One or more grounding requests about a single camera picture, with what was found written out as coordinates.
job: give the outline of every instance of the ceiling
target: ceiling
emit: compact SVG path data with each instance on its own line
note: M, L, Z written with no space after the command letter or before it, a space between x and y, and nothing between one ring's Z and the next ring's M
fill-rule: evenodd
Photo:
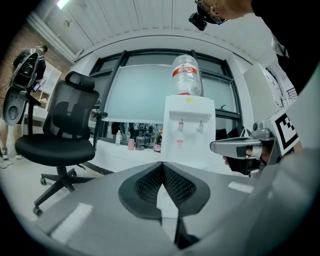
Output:
M253 14L199 31L188 22L196 10L194 0L70 0L62 9L57 1L43 0L35 13L75 56L141 33L187 33L251 60L271 47L270 30Z

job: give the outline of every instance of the black mesh cover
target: black mesh cover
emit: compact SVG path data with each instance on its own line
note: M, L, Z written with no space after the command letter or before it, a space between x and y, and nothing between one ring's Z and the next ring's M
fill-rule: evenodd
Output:
M134 190L142 200L157 206L157 197L161 185L162 166L159 166L142 178L138 179L134 185Z
M166 162L127 178L119 188L119 198L137 217L161 219L157 197L162 184L178 208L179 217L197 214L210 198L204 181Z
M163 166L164 187L176 206L193 196L197 188L190 180Z
M43 133L66 139L90 138L88 122L99 93L59 81L55 86Z

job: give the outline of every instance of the floor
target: floor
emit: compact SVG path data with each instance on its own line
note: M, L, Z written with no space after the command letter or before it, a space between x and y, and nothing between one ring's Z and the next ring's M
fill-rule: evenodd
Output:
M78 176L81 177L102 177L102 174L88 167L84 170L78 166L70 166L67 170L71 168L75 168ZM31 222L36 221L38 218L33 213L34 201L53 184L53 181L47 180L47 185L41 185L41 173L57 174L57 170L55 167L43 166L25 158L16 160L14 152L9 154L9 160L0 159L0 184L2 191L7 197L13 211ZM68 189L61 189L44 202L40 208L46 211L69 193ZM175 239L176 226L177 219L162 219L162 227L172 241Z

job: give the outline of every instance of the brick wall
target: brick wall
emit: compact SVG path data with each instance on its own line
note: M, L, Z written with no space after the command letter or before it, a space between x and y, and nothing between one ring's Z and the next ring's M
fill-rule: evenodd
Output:
M47 45L48 51L45 54L45 60L61 71L60 79L64 79L69 73L72 64L60 55L50 44L39 35L29 24L21 27L13 38L9 48L0 62L0 116L2 117L2 108L9 82L12 76L12 62L19 53L28 48L40 45Z

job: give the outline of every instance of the chair backrest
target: chair backrest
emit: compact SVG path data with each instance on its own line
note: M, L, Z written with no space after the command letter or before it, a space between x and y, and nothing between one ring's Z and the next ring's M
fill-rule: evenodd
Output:
M94 88L93 77L74 71L65 77L65 81L59 81L54 88L43 133L65 139L88 140L90 114L99 97Z

